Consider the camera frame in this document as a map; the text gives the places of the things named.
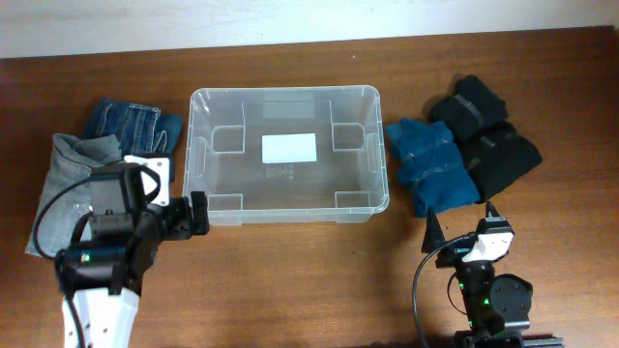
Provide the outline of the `light blue jeans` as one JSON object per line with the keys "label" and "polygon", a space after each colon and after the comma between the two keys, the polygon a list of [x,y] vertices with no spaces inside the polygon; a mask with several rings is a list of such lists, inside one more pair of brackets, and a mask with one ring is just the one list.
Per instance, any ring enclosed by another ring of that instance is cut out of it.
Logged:
{"label": "light blue jeans", "polygon": [[[38,209],[66,187],[84,180],[94,168],[122,158],[119,142],[114,135],[80,139],[73,135],[55,133]],[[48,255],[69,245],[78,220],[90,211],[91,198],[86,184],[60,197],[42,219],[38,241]]]}

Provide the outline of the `dark blue jeans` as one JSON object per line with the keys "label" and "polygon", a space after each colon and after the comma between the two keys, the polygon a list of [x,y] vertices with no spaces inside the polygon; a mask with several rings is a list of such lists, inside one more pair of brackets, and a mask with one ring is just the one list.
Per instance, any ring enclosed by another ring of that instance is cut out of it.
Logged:
{"label": "dark blue jeans", "polygon": [[163,114],[154,106],[101,99],[83,132],[86,139],[114,135],[121,154],[171,155],[178,144],[184,119]]}

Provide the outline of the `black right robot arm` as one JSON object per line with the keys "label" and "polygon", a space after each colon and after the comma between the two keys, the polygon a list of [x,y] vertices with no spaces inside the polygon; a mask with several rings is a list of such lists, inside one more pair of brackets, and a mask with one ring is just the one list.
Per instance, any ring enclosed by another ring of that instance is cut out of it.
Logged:
{"label": "black right robot arm", "polygon": [[457,280],[469,329],[454,334],[455,347],[563,347],[561,337],[526,337],[530,328],[533,286],[523,278],[498,275],[494,264],[509,254],[516,233],[508,220],[487,201],[486,214],[476,229],[450,241],[433,210],[427,212],[427,228],[422,243],[426,257],[419,264],[412,284],[412,311],[418,337],[428,341],[420,323],[417,290],[421,272],[431,258],[438,269],[453,269],[450,280]]}

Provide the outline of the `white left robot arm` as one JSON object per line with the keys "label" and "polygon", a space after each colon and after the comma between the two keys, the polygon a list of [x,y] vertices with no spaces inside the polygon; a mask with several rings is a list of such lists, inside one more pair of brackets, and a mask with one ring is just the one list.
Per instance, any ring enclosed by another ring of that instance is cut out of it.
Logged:
{"label": "white left robot arm", "polygon": [[91,210],[54,258],[65,346],[128,346],[160,244],[208,233],[205,194],[172,198],[171,181],[167,158],[127,157],[93,170]]}

